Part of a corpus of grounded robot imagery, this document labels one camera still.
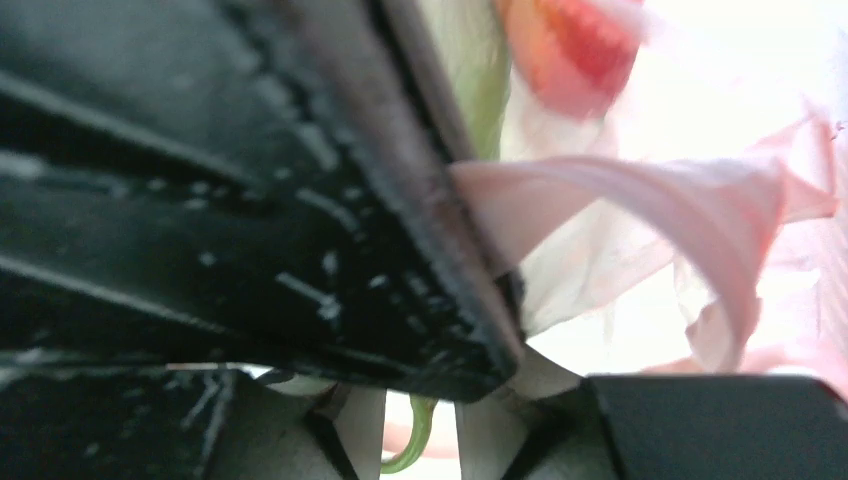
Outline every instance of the tomato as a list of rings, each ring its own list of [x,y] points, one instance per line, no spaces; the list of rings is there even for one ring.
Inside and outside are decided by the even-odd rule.
[[[515,67],[536,98],[581,120],[602,117],[630,78],[638,41],[585,0],[495,3]]]

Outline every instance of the red fruit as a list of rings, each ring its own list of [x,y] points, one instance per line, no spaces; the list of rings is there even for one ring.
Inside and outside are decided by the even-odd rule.
[[[542,104],[578,119],[603,116],[630,78],[638,41],[585,0],[496,5],[515,66]]]

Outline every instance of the crumpled plastic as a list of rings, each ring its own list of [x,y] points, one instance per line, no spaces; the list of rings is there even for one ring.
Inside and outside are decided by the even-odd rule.
[[[800,257],[771,254],[785,225],[827,218],[838,208],[834,162],[845,152],[834,149],[828,112],[649,7],[591,1],[642,45],[603,125],[574,125],[582,135],[571,138],[583,139],[576,147],[552,138],[519,150],[505,133],[502,154],[517,153],[521,161],[461,162],[451,170],[501,249],[500,271],[520,266],[524,273],[523,328],[534,336],[591,317],[612,332],[620,328],[616,303],[671,269],[669,292],[689,351],[633,371],[776,368],[774,352],[795,347],[750,350],[748,343],[765,295],[815,282],[814,267],[786,268]],[[505,132],[549,115],[513,79]],[[533,108],[538,115],[522,118]],[[771,293],[764,292],[769,285]],[[827,351],[848,378],[844,358]],[[809,355],[792,358],[821,365]]]

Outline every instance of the scratched black surface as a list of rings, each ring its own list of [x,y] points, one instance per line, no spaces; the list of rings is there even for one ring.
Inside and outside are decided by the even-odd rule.
[[[414,245],[363,171],[391,160],[270,5],[0,1],[3,361],[252,361],[479,398],[518,356],[502,299],[434,273],[482,267]]]
[[[237,371],[0,372],[8,480],[340,480],[356,478],[351,462],[379,464],[378,422],[357,432],[370,458],[348,459],[323,446],[338,443],[335,430],[304,421],[314,399],[279,395]],[[382,403],[358,408],[382,412]]]

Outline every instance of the pink plastic bag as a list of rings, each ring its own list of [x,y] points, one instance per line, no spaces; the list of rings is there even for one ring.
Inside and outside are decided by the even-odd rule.
[[[588,153],[465,162],[452,167],[454,179],[501,248],[502,271],[534,256],[545,270],[525,275],[528,290],[541,292],[525,308],[530,335],[603,308],[674,264],[680,298],[704,287],[714,294],[690,310],[694,361],[736,370],[758,325],[757,285],[781,225],[838,206],[827,112],[648,9],[592,1],[642,49]],[[663,75],[640,76],[649,67]],[[640,115],[649,110],[650,124]],[[540,287],[546,282],[559,284]]]

